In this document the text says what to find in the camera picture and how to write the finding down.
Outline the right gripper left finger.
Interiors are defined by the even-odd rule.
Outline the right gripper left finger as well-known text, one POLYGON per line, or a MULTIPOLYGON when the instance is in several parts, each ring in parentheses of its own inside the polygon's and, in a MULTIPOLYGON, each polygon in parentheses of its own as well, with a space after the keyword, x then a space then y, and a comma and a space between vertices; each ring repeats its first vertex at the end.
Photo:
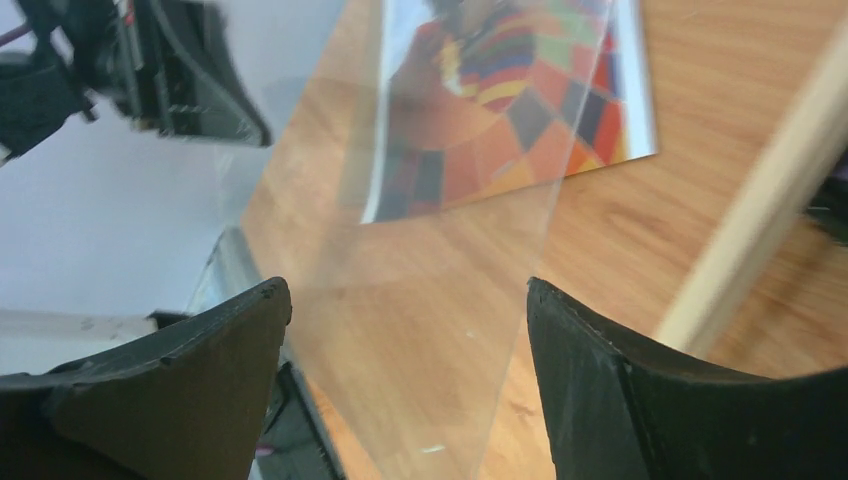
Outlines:
POLYGON ((5 479, 245 479, 291 320, 272 277, 40 375, 1 379, 5 479))

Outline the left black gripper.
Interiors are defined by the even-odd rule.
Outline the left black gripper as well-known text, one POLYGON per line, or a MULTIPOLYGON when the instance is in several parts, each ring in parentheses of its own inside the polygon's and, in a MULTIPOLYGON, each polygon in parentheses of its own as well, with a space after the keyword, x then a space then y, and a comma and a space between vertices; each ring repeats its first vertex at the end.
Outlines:
POLYGON ((131 127, 160 137, 268 147, 268 123, 230 55, 209 1, 62 1, 72 70, 131 127))

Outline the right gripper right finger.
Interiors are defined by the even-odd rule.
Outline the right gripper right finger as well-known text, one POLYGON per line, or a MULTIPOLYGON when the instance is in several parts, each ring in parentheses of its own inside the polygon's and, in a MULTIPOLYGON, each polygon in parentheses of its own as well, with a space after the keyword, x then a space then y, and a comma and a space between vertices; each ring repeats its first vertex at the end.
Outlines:
POLYGON ((843 479, 847 371, 769 379, 667 347, 532 278, 527 325, 560 479, 843 479))

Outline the light wooden picture frame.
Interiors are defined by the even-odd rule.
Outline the light wooden picture frame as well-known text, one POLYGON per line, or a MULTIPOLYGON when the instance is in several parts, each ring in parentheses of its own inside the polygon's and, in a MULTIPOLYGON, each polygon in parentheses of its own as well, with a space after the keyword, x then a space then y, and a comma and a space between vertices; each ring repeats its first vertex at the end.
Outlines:
POLYGON ((842 20, 655 330, 655 340, 696 357, 709 352, 846 142, 842 20))

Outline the clear acrylic sheet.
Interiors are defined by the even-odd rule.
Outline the clear acrylic sheet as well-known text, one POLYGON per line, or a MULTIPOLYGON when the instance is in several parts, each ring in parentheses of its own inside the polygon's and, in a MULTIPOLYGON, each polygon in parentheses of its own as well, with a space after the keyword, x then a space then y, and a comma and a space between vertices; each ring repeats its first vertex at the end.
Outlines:
POLYGON ((345 479, 550 479, 525 299, 564 179, 363 223, 382 2, 226 5, 276 139, 240 225, 288 282, 284 353, 345 479))

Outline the colourful balloon photo print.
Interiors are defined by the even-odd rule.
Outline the colourful balloon photo print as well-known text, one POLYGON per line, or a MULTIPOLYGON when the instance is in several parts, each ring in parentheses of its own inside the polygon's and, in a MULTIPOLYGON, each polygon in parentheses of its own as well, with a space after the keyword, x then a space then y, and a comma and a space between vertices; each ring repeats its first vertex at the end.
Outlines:
POLYGON ((637 1, 384 1, 363 223, 655 155, 637 1))

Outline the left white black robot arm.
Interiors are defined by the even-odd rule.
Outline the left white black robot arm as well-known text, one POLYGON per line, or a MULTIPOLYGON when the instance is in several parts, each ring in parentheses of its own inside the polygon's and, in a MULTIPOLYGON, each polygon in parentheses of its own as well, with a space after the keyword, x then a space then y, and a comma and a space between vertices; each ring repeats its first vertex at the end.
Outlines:
POLYGON ((21 1, 30 51, 1 50, 1 158, 23 156, 94 95, 164 138, 267 147, 268 123, 237 75, 220 8, 206 1, 21 1))

